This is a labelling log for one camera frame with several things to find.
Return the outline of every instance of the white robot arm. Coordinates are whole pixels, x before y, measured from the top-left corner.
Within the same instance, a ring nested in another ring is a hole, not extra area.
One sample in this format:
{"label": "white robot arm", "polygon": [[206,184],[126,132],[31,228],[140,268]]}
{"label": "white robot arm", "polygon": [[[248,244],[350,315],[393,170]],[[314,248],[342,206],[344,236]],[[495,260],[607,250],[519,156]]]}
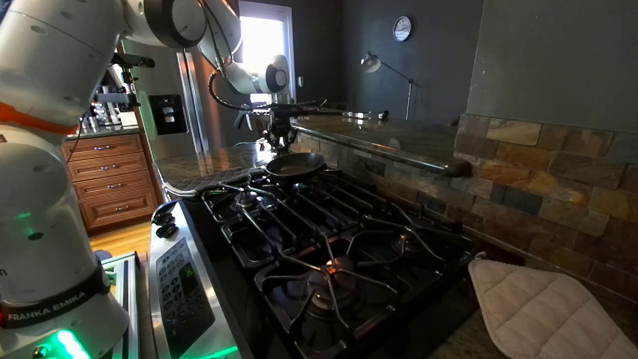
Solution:
{"label": "white robot arm", "polygon": [[198,46],[244,94],[288,86],[286,62],[234,62],[226,0],[0,0],[0,357],[64,357],[70,337],[78,357],[104,357],[126,331],[60,152],[122,36]]}

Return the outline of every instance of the refrigerator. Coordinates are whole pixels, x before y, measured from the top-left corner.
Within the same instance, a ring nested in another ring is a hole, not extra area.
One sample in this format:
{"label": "refrigerator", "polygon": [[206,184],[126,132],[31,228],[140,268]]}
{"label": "refrigerator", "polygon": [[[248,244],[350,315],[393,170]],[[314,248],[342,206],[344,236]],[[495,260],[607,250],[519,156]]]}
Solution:
{"label": "refrigerator", "polygon": [[[154,48],[136,42],[122,44],[126,54],[148,56],[154,68],[134,68],[138,118],[158,170],[162,188],[198,188],[220,172],[242,170],[228,150],[254,148],[260,138],[246,122],[238,126],[238,110],[220,106],[210,96],[210,76],[216,72],[198,52]],[[218,94],[230,104],[244,104],[226,84]]]}

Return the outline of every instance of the cabinet drawer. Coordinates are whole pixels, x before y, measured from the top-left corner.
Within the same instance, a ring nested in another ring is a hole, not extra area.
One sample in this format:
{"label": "cabinet drawer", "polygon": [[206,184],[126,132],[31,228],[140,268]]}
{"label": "cabinet drawer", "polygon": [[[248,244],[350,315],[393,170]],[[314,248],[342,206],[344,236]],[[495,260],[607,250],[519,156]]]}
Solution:
{"label": "cabinet drawer", "polygon": [[80,202],[88,200],[90,196],[118,196],[130,190],[152,192],[154,188],[144,172],[76,182],[76,194],[80,196]]}
{"label": "cabinet drawer", "polygon": [[70,162],[124,154],[142,154],[138,136],[84,138],[64,144],[64,156],[70,158]]}
{"label": "cabinet drawer", "polygon": [[94,180],[94,178],[104,178],[104,176],[148,172],[146,160],[142,154],[72,162],[68,166],[68,170],[70,170],[76,184],[82,180]]}
{"label": "cabinet drawer", "polygon": [[152,192],[122,192],[118,196],[94,196],[82,202],[82,216],[88,230],[146,218],[156,210]]}

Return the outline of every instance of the drawer handle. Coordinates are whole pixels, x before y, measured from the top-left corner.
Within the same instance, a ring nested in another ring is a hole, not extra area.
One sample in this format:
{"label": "drawer handle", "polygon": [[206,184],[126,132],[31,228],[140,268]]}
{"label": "drawer handle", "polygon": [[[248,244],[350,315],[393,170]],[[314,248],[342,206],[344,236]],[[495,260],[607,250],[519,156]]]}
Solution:
{"label": "drawer handle", "polygon": [[102,172],[110,172],[110,170],[116,170],[116,168],[120,168],[120,166],[102,166],[100,170]]}
{"label": "drawer handle", "polygon": [[124,184],[110,184],[110,186],[106,186],[106,190],[116,190],[116,188],[124,188]]}
{"label": "drawer handle", "polygon": [[96,146],[94,152],[108,152],[112,150],[114,146]]}

